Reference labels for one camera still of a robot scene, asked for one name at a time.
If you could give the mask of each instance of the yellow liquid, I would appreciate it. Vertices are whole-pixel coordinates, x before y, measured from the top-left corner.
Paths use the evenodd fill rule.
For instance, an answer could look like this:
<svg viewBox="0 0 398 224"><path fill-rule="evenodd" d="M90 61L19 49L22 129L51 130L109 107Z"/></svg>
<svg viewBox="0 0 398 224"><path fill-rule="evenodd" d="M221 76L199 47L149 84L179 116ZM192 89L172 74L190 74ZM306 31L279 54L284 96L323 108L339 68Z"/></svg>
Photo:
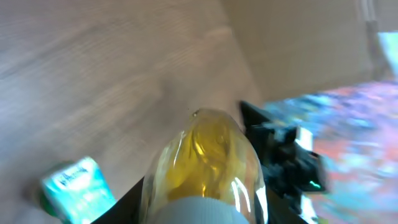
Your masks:
<svg viewBox="0 0 398 224"><path fill-rule="evenodd" d="M142 219L184 197L209 197L236 206L254 222L254 194L264 186L259 161L236 122L200 110L163 150L144 181Z"/></svg>

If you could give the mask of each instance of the wooden surface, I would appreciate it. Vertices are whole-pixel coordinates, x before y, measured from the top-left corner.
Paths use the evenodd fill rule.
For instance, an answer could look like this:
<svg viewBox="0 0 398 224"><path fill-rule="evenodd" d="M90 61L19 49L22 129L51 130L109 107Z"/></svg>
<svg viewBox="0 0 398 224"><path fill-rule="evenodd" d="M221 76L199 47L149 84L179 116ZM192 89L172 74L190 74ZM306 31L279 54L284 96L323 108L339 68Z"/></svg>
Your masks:
<svg viewBox="0 0 398 224"><path fill-rule="evenodd" d="M376 77L358 0L221 2L266 101Z"/></svg>
<svg viewBox="0 0 398 224"><path fill-rule="evenodd" d="M30 201L93 157L116 198L201 106L259 103L216 0L0 2L0 223L59 223Z"/></svg>

